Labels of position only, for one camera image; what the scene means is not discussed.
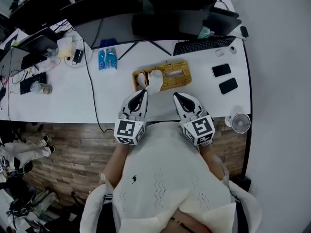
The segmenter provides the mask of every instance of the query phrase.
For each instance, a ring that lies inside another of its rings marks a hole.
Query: black keyboard
[[[33,77],[27,78],[19,83],[20,94],[25,94],[30,92],[30,86],[33,82],[38,81],[39,83],[47,83],[47,73],[42,72],[40,74],[34,75]]]
[[[176,43],[173,55],[180,55],[188,52],[196,52],[207,49],[229,47],[235,39],[235,36],[224,36]]]

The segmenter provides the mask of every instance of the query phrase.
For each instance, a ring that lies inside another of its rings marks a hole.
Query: white knit sweater
[[[178,123],[148,127],[113,192],[120,232],[160,232],[179,208],[213,233],[231,232],[235,203]]]

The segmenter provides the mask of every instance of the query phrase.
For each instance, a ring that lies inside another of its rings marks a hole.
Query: black cable
[[[103,23],[103,20],[104,20],[104,18],[102,18],[102,20],[101,20],[101,22],[100,22],[100,24],[99,24],[99,26],[98,26],[97,33],[96,33],[95,39],[94,39],[94,41],[93,41],[93,43],[92,43],[92,45],[91,45],[91,48],[94,46],[95,41],[97,40],[97,37],[98,37],[98,34],[99,34],[99,30],[100,30],[100,28],[101,28],[101,25],[102,25],[102,23]]]
[[[11,49],[10,70],[9,70],[9,77],[8,77],[8,117],[9,117],[9,120],[10,120],[10,121],[12,121],[12,120],[10,119],[10,105],[9,105],[9,98],[10,98],[10,74],[11,74],[12,52],[13,52],[13,49]]]
[[[64,23],[62,23],[61,25],[58,25],[58,24],[57,24],[58,27],[54,30],[54,32],[56,32],[56,30],[58,30],[61,26],[64,26],[65,24],[67,24],[67,22],[68,22],[68,21],[66,20],[66,21],[65,21]]]
[[[219,0],[219,1],[217,1],[217,2],[222,2],[222,3],[225,5],[225,7],[227,8],[227,10],[230,11],[229,8],[228,8],[228,6],[226,5],[226,3],[225,3],[224,1]]]
[[[66,30],[67,33],[71,33],[72,31],[75,31],[75,29],[73,27],[71,27],[70,29]]]
[[[86,47],[85,47],[85,41],[84,41],[84,40],[83,40],[83,49],[84,49],[84,58],[85,58],[85,60],[86,60]],[[93,102],[94,102],[94,109],[95,109],[95,116],[96,116],[97,124],[98,124],[99,128],[102,130],[103,133],[106,133],[106,131],[108,131],[108,130],[114,131],[113,129],[106,129],[106,130],[104,131],[104,130],[101,128],[101,125],[99,124],[99,120],[98,120],[98,117],[97,117],[96,103],[95,103],[95,95],[94,95],[93,81],[92,81],[91,75],[90,75],[89,70],[88,70],[87,60],[86,60],[86,68],[87,68],[88,77],[89,77],[89,80],[91,81],[91,86],[92,86]]]
[[[24,75],[25,75],[25,70],[23,72],[23,75],[21,77],[21,79],[19,81],[17,81],[16,83],[13,82],[13,77],[14,77],[14,71],[18,71],[18,78],[19,78],[19,74],[20,74],[20,71],[19,70],[13,70],[13,76],[12,76],[12,84],[18,84],[22,81],[22,79],[24,78]]]
[[[35,132],[33,132],[32,134],[30,134],[29,136],[27,136],[26,138],[24,138],[24,140],[26,140],[28,137],[34,135],[35,133],[38,133],[39,131],[41,131],[41,130],[42,130],[41,125],[44,125],[44,123],[40,124],[39,127],[38,127],[38,129],[37,129]]]
[[[2,66],[2,68],[1,68],[1,84],[2,84],[2,87],[4,88],[4,85],[3,85],[3,82],[2,82],[2,71],[3,71],[3,68],[4,68],[4,66]]]

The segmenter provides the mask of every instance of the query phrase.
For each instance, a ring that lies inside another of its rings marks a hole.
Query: cable
[[[13,52],[13,49],[11,49],[10,70],[9,70],[9,80],[8,80],[8,117],[9,117],[9,120],[10,120],[10,121],[12,121],[12,120],[10,119],[10,104],[9,104],[9,98],[10,98],[10,74],[11,74],[12,52]]]
[[[244,39],[244,38],[237,37],[237,36],[235,36],[235,35],[234,35],[234,37],[236,37],[236,38],[238,38],[238,39],[241,39],[242,41],[246,41],[246,40],[247,40],[247,38]]]
[[[75,29],[74,29],[73,27],[71,27],[70,29],[68,29],[66,32],[67,32],[67,33],[71,33],[72,31],[75,31]]]
[[[219,0],[219,1],[217,1],[217,2],[222,2],[222,3],[225,5],[225,7],[227,8],[227,10],[230,11],[229,8],[228,8],[228,6],[226,5],[226,3],[225,3],[224,1]]]
[[[30,134],[29,136],[27,136],[26,138],[24,138],[24,140],[26,140],[28,137],[34,135],[35,133],[38,133],[39,131],[41,131],[41,130],[42,130],[41,125],[44,125],[44,123],[40,124],[39,127],[38,127],[38,129],[37,129],[35,132],[33,132],[32,134]]]
[[[51,71],[54,67],[58,66],[62,62],[62,60],[60,58],[58,58],[58,59],[59,59],[59,63],[56,64],[55,66],[53,66],[49,71]]]
[[[67,22],[68,22],[68,21],[66,20],[66,21],[63,22],[61,25],[58,25],[58,24],[57,24],[58,27],[54,30],[54,32],[56,32],[56,30],[58,30],[60,27],[62,27],[62,26],[64,26],[65,24],[67,24]]]
[[[15,74],[14,74],[15,71],[18,72],[18,79],[17,79],[18,81],[17,81],[17,82],[14,82],[14,80],[13,80],[13,79],[14,79],[14,76],[15,76]],[[19,75],[19,74],[20,74],[20,70],[14,69],[13,72],[12,72],[12,75],[13,75],[13,76],[12,76],[12,84],[13,84],[13,85],[12,85],[12,87],[11,87],[11,92],[13,92],[13,93],[16,94],[16,95],[17,95],[17,94],[19,93],[19,91],[20,91],[20,87],[19,87],[18,92],[17,92],[17,93],[15,92],[16,85],[17,85],[18,83],[20,83],[20,82],[23,80],[23,78],[24,78],[24,76],[25,76],[25,70],[24,70],[24,72],[23,72],[23,75],[22,75],[21,79],[20,79],[20,75]]]
[[[84,40],[83,40],[83,49],[84,49],[84,53],[85,53],[85,52],[86,52],[86,47],[85,47],[85,42],[84,42]],[[95,103],[95,95],[94,95],[93,81],[92,81],[91,75],[90,75],[89,70],[88,70],[87,61],[86,61],[86,68],[87,68],[88,77],[89,77],[89,80],[91,81],[91,86],[92,86],[93,102],[94,102],[94,109],[95,109],[95,116],[96,116],[97,124],[98,124],[99,128],[101,129],[101,131],[102,131],[103,133],[106,133],[106,131],[108,131],[108,130],[114,131],[113,129],[106,129],[106,130],[104,131],[104,130],[101,128],[101,125],[99,124],[99,120],[98,120],[98,117],[97,117],[96,103]]]
[[[91,53],[90,59],[88,60],[89,62],[91,61],[92,57],[93,57],[93,51],[92,51],[92,53]],[[67,63],[66,57],[64,57],[64,61],[65,61],[65,64],[66,64],[68,67],[78,68],[78,67],[85,67],[85,66],[86,66],[86,64],[84,64],[83,66],[80,66],[79,64],[81,64],[81,62],[80,62],[80,63],[77,63],[77,64],[75,64],[75,65],[72,64],[72,66],[71,66],[70,63]]]

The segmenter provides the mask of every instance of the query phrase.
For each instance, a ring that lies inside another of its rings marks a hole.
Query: small fan
[[[236,113],[233,116],[226,116],[225,124],[228,127],[232,127],[235,132],[243,134],[249,130],[251,119],[246,114]]]

